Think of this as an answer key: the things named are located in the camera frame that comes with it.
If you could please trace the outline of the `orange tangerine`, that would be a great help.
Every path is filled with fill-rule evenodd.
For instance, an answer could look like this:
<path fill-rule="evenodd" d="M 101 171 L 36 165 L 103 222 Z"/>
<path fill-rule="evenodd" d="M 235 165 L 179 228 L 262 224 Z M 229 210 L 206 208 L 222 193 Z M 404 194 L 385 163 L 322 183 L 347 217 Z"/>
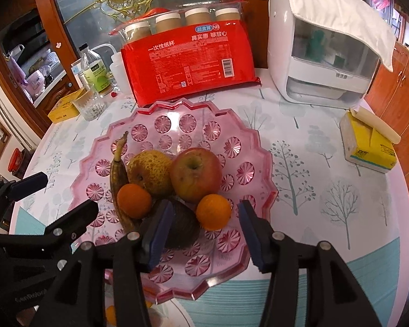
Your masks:
<path fill-rule="evenodd" d="M 219 194 L 206 195 L 196 208 L 196 217 L 207 231 L 223 229 L 231 217 L 230 203 Z"/>
<path fill-rule="evenodd" d="M 119 209 L 132 219 L 144 218 L 152 208 L 152 197 L 138 184 L 125 184 L 116 196 Z"/>

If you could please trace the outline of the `small yellow kumquat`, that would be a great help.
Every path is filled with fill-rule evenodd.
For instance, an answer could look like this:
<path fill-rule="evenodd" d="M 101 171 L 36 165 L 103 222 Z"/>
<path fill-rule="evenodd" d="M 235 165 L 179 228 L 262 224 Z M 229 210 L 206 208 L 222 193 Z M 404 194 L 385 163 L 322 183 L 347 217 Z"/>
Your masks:
<path fill-rule="evenodd" d="M 116 310 L 113 305 L 108 306 L 106 308 L 106 320 L 110 326 L 117 326 L 116 323 Z"/>

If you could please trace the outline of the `red paper cup package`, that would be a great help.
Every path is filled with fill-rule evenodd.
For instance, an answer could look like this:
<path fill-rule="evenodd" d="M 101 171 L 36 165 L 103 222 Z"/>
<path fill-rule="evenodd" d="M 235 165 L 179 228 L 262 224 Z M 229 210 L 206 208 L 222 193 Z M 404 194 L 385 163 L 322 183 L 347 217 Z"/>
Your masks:
<path fill-rule="evenodd" d="M 245 23 L 191 25 L 124 45 L 125 71 L 137 104 L 258 83 Z"/>

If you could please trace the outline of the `white squeeze wash bottle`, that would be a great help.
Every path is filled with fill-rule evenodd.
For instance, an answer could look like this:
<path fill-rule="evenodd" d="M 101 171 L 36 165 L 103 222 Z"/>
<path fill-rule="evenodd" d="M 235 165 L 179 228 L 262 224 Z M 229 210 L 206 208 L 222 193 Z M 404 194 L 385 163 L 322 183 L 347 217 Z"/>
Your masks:
<path fill-rule="evenodd" d="M 93 50 L 99 50 L 101 48 L 108 48 L 111 50 L 112 55 L 109 68 L 113 78 L 116 80 L 119 90 L 125 95 L 132 95 L 132 88 L 126 74 L 121 52 L 117 52 L 112 44 L 100 44 L 95 46 Z"/>

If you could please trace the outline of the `red apple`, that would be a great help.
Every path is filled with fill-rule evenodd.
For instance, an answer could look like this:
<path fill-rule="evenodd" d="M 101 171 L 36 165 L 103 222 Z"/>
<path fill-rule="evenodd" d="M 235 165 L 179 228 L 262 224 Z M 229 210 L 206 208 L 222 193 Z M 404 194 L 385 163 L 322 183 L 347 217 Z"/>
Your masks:
<path fill-rule="evenodd" d="M 180 153 L 170 166 L 170 181 L 180 199 L 198 204 L 209 194 L 219 192 L 222 169 L 219 158 L 203 148 Z"/>

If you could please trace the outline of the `small white blue carton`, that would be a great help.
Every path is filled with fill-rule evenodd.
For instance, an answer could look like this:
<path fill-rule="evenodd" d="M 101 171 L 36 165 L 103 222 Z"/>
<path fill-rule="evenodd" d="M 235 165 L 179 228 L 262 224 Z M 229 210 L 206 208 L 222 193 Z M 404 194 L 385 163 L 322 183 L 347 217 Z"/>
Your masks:
<path fill-rule="evenodd" d="M 77 85 L 79 87 L 83 87 L 83 83 L 80 80 L 80 72 L 81 72 L 81 65 L 80 65 L 81 59 L 77 59 L 75 62 L 71 64 L 71 72 L 77 82 Z"/>

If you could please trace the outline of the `yellow tissue pack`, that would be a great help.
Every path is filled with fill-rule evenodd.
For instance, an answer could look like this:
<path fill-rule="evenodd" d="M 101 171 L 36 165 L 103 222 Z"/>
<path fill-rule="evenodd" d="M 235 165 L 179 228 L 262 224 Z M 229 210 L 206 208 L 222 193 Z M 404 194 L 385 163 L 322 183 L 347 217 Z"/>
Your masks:
<path fill-rule="evenodd" d="M 344 156 L 348 162 L 387 173 L 398 161 L 394 145 L 401 136 L 366 108 L 348 110 L 340 121 Z"/>

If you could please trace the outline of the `clear drinking glass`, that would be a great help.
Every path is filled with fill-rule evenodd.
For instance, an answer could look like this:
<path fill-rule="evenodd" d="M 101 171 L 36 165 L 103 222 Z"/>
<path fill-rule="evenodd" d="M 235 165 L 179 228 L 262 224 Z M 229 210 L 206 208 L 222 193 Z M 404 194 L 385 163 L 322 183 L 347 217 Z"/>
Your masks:
<path fill-rule="evenodd" d="M 84 89 L 72 103 L 88 122 L 98 119 L 106 110 L 105 101 L 95 89 Z"/>

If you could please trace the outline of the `dark green avocado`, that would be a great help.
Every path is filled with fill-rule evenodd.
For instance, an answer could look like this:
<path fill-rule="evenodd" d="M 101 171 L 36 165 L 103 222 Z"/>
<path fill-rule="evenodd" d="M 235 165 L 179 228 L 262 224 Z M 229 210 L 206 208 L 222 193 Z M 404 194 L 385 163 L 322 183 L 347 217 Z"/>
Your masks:
<path fill-rule="evenodd" d="M 185 250 L 192 246 L 199 237 L 201 225 L 195 212 L 175 198 L 168 198 L 175 215 L 167 235 L 166 250 Z"/>

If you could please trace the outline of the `clear bottle green label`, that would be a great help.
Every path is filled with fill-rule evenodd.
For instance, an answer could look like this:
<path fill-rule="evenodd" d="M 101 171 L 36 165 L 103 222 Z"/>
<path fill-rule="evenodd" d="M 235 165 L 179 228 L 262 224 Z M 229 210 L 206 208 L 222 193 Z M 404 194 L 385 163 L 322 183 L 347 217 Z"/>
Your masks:
<path fill-rule="evenodd" d="M 93 86 L 98 93 L 103 93 L 111 85 L 108 71 L 102 57 L 84 43 L 79 47 L 80 69 L 88 85 Z"/>

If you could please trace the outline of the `overripe brown banana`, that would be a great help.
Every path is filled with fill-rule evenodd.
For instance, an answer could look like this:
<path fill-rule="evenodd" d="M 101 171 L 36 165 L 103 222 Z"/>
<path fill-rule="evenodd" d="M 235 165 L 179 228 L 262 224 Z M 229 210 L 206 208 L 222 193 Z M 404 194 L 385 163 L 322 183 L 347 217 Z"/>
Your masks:
<path fill-rule="evenodd" d="M 122 149 L 127 143 L 128 132 L 116 142 L 116 149 L 113 153 L 113 160 L 110 167 L 110 188 L 113 200 L 113 206 L 116 214 L 119 217 L 119 222 L 126 233 L 137 231 L 139 229 L 139 221 L 129 218 L 121 209 L 119 209 L 117 194 L 119 190 L 129 183 L 126 166 L 122 161 Z"/>

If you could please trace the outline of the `yellow cardboard box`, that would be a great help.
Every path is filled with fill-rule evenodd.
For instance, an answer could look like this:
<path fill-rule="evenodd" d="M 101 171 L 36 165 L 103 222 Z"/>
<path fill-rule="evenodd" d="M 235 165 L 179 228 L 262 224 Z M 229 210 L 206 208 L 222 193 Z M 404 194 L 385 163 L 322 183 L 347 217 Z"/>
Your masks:
<path fill-rule="evenodd" d="M 86 89 L 81 88 L 67 96 L 60 98 L 48 114 L 50 121 L 52 121 L 52 123 L 60 123 L 64 120 L 77 117 L 80 112 L 73 102 L 85 91 Z"/>

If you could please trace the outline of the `teal striped placemat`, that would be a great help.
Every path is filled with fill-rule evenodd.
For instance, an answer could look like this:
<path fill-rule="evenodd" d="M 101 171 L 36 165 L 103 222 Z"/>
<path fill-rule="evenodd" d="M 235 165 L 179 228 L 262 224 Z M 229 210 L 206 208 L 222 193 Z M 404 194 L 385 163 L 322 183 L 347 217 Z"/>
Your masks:
<path fill-rule="evenodd" d="M 270 274 L 262 326 L 293 326 L 298 305 L 298 272 L 307 271 L 307 326 L 379 326 L 380 320 L 357 279 L 333 245 L 294 241 L 273 230 L 277 262 Z M 114 244 L 96 247 L 97 264 L 113 270 L 119 326 L 149 326 L 139 265 L 142 235 L 130 232 Z"/>

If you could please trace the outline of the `yellow pear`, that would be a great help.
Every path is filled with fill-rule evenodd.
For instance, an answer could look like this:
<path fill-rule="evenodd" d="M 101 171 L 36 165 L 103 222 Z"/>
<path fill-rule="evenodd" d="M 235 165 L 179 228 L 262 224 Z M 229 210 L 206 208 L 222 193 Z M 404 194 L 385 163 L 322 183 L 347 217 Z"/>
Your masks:
<path fill-rule="evenodd" d="M 173 193 L 171 163 L 172 160 L 160 151 L 142 151 L 127 164 L 128 180 L 146 189 L 152 196 L 168 196 Z"/>

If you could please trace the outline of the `orange wooden cabinet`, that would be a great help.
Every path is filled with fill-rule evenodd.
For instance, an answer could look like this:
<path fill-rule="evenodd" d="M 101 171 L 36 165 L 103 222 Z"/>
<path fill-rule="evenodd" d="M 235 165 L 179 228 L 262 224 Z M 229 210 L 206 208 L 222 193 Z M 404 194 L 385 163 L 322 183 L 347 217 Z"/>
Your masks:
<path fill-rule="evenodd" d="M 392 61 L 392 72 L 379 66 L 365 101 L 401 136 L 395 151 L 409 191 L 409 50 L 397 42 Z"/>

